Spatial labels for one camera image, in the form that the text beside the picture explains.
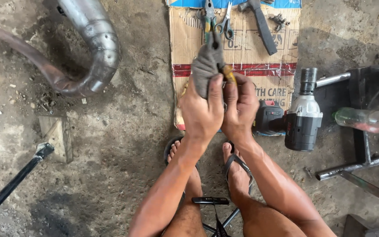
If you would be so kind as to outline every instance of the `forearm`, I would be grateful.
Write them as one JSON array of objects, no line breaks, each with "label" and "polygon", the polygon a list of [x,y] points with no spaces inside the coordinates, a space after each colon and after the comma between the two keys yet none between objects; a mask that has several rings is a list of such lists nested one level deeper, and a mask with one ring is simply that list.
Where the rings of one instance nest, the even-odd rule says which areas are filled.
[{"label": "forearm", "polygon": [[188,178],[207,145],[185,139],[166,169],[150,188],[137,209],[129,228],[129,236],[150,237],[172,220]]},{"label": "forearm", "polygon": [[308,195],[250,137],[235,143],[250,168],[267,205],[295,223],[320,219]]}]

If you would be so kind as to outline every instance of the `cardboard box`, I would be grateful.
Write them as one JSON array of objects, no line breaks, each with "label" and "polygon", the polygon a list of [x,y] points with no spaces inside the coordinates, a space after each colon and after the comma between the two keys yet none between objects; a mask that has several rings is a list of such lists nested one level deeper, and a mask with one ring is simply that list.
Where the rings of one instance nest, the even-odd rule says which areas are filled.
[{"label": "cardboard box", "polygon": [[[281,13],[290,25],[281,31],[274,29],[277,24],[267,20],[269,29],[275,39],[278,52],[269,56],[259,37],[253,12],[240,13],[233,1],[231,27],[235,32],[233,40],[223,40],[224,60],[234,68],[234,72],[250,76],[256,86],[259,100],[275,100],[286,110],[290,107],[293,93],[293,77],[298,61],[299,17],[301,13],[299,0],[276,0],[273,5],[262,4],[261,9],[266,16]],[[196,13],[204,0],[177,0],[167,2],[169,8],[171,58],[173,71],[173,88],[176,95],[175,126],[185,130],[179,104],[185,83],[191,74],[192,60],[197,56],[203,44],[201,20]],[[226,1],[214,1],[217,22],[222,22],[226,14]]]}]

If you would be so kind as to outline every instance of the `dirty floor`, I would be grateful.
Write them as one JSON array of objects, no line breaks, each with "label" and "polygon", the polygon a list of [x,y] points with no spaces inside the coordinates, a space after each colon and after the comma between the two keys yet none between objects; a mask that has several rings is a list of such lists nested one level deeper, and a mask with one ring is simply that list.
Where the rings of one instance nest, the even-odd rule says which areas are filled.
[{"label": "dirty floor", "polygon": [[[75,155],[70,164],[45,160],[21,183],[0,207],[0,237],[124,236],[138,203],[164,169],[162,151],[175,132],[167,8],[160,0],[102,2],[123,55],[112,83],[87,104],[54,93],[27,59],[0,42],[0,190],[30,160],[41,139],[38,115],[48,112],[31,104],[44,93],[55,101],[55,115],[69,116]],[[79,77],[90,65],[87,47],[54,4],[0,0],[0,27]],[[379,1],[304,0],[302,7],[298,68],[318,67],[320,75],[333,75],[373,63],[379,52]],[[342,96],[322,88],[316,97],[322,102]],[[285,149],[283,137],[256,140],[308,193],[338,236],[349,213],[379,227],[378,198],[340,177],[319,182],[302,170],[318,171],[351,159],[350,130],[332,124],[329,116],[325,113],[311,153]],[[217,134],[201,159],[205,195],[227,197],[221,153],[225,140]],[[355,174],[379,185],[379,166]],[[261,199],[257,188],[252,196]],[[232,208],[219,207],[219,216]],[[203,220],[213,225],[213,209],[202,211]],[[241,237],[241,226],[238,216],[228,233]]]}]

